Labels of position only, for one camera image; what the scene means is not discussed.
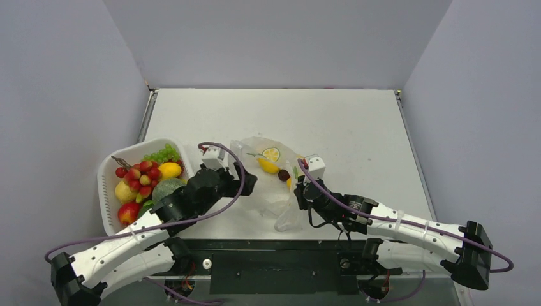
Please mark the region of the yellow fake lemon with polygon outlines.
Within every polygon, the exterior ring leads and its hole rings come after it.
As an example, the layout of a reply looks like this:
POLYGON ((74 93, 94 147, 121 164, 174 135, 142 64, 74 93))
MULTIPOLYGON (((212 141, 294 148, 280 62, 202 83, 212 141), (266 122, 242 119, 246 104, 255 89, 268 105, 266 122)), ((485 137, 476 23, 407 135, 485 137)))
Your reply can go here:
POLYGON ((268 159, 258 158, 257 161, 259 166, 265 173, 275 175, 278 174, 281 170, 280 167, 276 166, 272 161, 269 161, 268 159))
POLYGON ((121 205, 132 202, 136 199, 138 191, 132 191, 128 184, 120 181, 114 190, 115 197, 121 205))

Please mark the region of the clear printed plastic bag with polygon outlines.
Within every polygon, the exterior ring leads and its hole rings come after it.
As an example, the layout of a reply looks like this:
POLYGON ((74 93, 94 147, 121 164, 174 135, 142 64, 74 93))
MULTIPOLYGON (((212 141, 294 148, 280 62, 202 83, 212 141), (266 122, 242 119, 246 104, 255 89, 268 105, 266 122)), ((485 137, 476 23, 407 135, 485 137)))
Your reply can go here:
POLYGON ((273 220, 273 228, 278 233, 300 231, 302 213, 298 207, 293 190, 301 176, 297 160, 302 156, 293 149, 276 140, 263 137, 249 137, 232 140, 230 149, 241 160, 245 169, 258 177, 252 197, 258 213, 273 220), (278 175, 265 173, 257 159, 264 158, 290 174, 287 182, 278 175))

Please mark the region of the red fake cherry bunch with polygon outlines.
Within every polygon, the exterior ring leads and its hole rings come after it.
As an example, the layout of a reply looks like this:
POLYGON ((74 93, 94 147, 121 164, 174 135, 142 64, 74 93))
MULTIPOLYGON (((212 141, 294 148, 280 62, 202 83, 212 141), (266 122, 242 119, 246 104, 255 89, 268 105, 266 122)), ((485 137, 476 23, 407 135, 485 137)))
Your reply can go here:
POLYGON ((138 191, 134 200, 143 203, 151 198, 154 187, 158 184, 161 173, 158 170, 160 164, 153 161, 141 161, 136 164, 128 164, 124 159, 112 156, 119 165, 115 175, 126 184, 132 191, 138 191))

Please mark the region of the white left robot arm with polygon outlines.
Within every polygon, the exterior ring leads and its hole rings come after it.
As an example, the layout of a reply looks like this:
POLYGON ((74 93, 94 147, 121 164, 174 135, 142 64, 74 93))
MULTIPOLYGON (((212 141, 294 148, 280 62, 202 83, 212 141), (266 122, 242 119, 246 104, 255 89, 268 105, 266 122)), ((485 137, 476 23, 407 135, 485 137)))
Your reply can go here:
POLYGON ((163 197, 116 236, 82 252, 52 258, 51 283, 61 305, 99 305, 113 291, 144 277, 193 266, 177 234, 192 226, 222 198, 249 196, 258 180, 234 163, 228 168, 202 167, 186 183, 166 179, 154 189, 163 197))

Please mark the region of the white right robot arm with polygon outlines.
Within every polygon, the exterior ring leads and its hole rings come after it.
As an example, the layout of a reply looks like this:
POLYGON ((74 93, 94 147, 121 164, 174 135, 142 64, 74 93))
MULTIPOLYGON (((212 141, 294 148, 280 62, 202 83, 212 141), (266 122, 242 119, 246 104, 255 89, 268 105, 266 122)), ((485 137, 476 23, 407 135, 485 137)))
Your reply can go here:
POLYGON ((428 221, 391 209, 373 199, 333 193, 322 180, 299 177, 294 194, 299 208, 316 212, 325 224, 345 233, 389 238, 367 244, 360 254, 361 267, 368 272, 412 268, 446 273, 462 286, 487 290, 493 245, 483 225, 428 221))

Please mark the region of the small dark fake plum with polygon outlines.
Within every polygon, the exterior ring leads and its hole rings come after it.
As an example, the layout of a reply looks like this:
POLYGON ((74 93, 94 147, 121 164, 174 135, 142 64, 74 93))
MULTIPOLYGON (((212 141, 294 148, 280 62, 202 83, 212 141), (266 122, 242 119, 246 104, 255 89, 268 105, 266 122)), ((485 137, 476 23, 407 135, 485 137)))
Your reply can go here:
POLYGON ((280 181, 287 182, 290 177, 290 174, 285 169, 281 169, 278 171, 278 178, 280 179, 280 181))

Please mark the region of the green fake grapes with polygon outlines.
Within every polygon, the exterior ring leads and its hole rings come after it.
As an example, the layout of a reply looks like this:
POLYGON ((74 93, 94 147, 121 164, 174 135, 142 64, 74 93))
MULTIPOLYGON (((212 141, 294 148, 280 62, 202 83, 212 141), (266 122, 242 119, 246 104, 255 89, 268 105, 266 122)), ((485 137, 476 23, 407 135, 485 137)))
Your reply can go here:
POLYGON ((141 161, 153 161, 157 162, 158 164, 169 162, 176 163, 180 160, 181 157, 179 151, 169 143, 164 144, 164 146, 159 150, 155 150, 150 154, 144 155, 141 159, 141 161))

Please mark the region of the green fake melon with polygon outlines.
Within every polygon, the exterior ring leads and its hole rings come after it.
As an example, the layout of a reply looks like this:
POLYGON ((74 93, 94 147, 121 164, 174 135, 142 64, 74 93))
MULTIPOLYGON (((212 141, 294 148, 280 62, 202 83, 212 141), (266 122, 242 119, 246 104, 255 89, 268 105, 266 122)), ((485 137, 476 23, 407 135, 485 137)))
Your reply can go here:
POLYGON ((161 201, 164 197, 172 194, 178 188, 184 187, 185 181, 179 178, 167 178, 159 182, 152 191, 152 201, 161 201))

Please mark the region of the white plastic basket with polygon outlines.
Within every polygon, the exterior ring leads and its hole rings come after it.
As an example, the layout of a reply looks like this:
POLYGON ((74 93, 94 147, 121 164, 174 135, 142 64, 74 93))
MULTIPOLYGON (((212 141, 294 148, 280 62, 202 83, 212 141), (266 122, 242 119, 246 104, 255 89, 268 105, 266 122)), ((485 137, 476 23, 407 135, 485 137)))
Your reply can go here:
POLYGON ((121 158, 132 165, 139 162, 145 155, 149 156, 164 149, 166 144, 171 145, 179 154, 183 162, 183 171, 180 178, 187 181, 195 172, 183 144, 178 139, 171 137, 154 138, 116 150, 109 154, 100 164, 97 171, 98 199, 103 227, 107 235, 115 235, 124 228, 117 218, 117 211, 120 209, 121 203, 114 194, 116 185, 122 179, 115 174, 115 169, 119 167, 119 164, 112 158, 121 158))

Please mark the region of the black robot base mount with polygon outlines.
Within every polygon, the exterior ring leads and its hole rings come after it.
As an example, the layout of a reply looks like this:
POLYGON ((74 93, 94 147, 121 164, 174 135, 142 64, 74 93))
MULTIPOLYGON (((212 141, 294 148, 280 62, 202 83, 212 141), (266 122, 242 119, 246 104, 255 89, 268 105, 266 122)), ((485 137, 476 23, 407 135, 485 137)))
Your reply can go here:
POLYGON ((368 240, 202 240, 184 239, 186 257, 165 272, 198 286, 210 282, 217 294, 356 295, 380 289, 402 268, 384 268, 368 240))

